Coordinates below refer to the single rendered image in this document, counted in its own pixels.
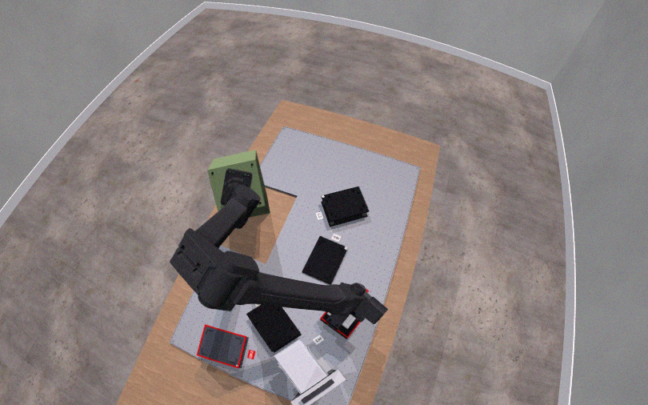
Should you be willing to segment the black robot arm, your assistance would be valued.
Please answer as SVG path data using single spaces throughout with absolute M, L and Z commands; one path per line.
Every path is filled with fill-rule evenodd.
M 268 275 L 259 272 L 252 257 L 218 249 L 232 230 L 246 224 L 261 200 L 250 189 L 251 180 L 250 172 L 227 169 L 221 198 L 224 207 L 196 231 L 189 228 L 170 260 L 199 302 L 222 311 L 232 311 L 235 304 L 325 311 L 331 314 L 326 322 L 336 330 L 350 314 L 375 324 L 388 309 L 361 283 L 321 285 Z

